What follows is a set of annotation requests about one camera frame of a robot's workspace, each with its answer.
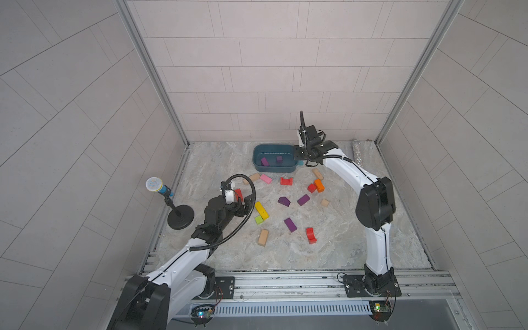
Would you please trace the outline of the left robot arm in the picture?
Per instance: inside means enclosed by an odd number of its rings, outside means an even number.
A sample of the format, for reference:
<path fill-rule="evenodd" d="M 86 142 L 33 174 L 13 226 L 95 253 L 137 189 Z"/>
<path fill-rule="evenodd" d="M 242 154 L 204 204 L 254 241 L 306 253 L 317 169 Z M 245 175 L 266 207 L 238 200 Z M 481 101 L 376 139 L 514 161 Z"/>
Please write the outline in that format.
<path fill-rule="evenodd" d="M 173 258 L 146 276 L 134 275 L 125 284 L 107 325 L 108 329 L 166 329 L 192 298 L 213 291 L 215 271 L 204 262 L 233 238 L 249 220 L 256 194 L 242 202 L 227 196 L 211 199 L 205 221 Z"/>

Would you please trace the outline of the teal storage bin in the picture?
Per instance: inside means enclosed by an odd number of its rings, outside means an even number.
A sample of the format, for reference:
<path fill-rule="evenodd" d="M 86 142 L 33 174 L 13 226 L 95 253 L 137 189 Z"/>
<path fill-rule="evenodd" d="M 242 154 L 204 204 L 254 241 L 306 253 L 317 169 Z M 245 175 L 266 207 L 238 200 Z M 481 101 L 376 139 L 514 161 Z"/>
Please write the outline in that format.
<path fill-rule="evenodd" d="M 282 156 L 283 163 L 277 164 L 276 157 Z M 269 166 L 262 166 L 261 159 L 266 158 Z M 259 144 L 253 149 L 252 163 L 258 172 L 293 173 L 298 162 L 294 159 L 294 147 L 289 144 Z"/>

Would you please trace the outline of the purple slanted brick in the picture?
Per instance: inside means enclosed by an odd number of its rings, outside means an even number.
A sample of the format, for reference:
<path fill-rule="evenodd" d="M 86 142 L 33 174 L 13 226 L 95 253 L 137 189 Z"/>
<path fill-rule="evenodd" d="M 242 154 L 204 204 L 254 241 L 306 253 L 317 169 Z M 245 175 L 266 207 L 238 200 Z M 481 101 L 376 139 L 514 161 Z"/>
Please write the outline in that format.
<path fill-rule="evenodd" d="M 303 206 L 305 205 L 308 201 L 310 200 L 310 196 L 309 195 L 303 195 L 301 198 L 298 199 L 298 205 L 299 206 Z"/>

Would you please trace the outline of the purple wedge brick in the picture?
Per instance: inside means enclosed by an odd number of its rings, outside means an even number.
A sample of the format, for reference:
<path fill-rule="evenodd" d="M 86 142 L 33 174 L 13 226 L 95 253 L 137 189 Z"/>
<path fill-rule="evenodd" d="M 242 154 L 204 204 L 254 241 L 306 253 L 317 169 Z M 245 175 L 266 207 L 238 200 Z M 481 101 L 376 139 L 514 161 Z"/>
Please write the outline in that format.
<path fill-rule="evenodd" d="M 278 200 L 278 202 L 279 202 L 281 205 L 283 205 L 283 206 L 287 206 L 287 207 L 289 207 L 290 204 L 291 204 L 290 200 L 287 199 L 286 197 L 280 197 L 279 200 Z"/>

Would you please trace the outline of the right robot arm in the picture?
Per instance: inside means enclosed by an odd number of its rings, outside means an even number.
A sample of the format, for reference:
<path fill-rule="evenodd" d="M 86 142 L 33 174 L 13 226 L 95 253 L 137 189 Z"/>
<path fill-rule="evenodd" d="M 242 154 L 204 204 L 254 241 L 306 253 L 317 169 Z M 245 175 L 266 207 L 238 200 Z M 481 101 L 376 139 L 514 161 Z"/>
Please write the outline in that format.
<path fill-rule="evenodd" d="M 390 255 L 390 228 L 396 211 L 392 181 L 364 170 L 332 141 L 296 145 L 294 159 L 327 167 L 356 191 L 356 217 L 365 227 L 367 239 L 360 287 L 371 296 L 401 296 Z"/>

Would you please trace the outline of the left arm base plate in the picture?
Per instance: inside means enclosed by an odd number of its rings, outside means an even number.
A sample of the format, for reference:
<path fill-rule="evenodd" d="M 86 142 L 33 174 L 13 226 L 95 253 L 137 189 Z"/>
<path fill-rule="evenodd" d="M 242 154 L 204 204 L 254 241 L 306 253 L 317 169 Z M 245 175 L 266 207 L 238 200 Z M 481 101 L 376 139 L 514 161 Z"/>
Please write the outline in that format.
<path fill-rule="evenodd" d="M 202 293 L 195 297 L 200 300 L 232 299 L 235 290 L 234 276 L 220 276 L 206 279 L 206 285 Z"/>

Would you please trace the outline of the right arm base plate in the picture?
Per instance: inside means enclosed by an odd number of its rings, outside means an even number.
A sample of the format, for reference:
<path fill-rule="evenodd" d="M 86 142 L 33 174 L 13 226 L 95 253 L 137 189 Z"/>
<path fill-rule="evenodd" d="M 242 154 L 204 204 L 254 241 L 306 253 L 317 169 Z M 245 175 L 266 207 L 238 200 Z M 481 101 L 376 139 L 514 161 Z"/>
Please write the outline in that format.
<path fill-rule="evenodd" d="M 348 298 L 359 297 L 400 297 L 402 291 L 393 272 L 383 275 L 344 275 L 342 282 Z"/>

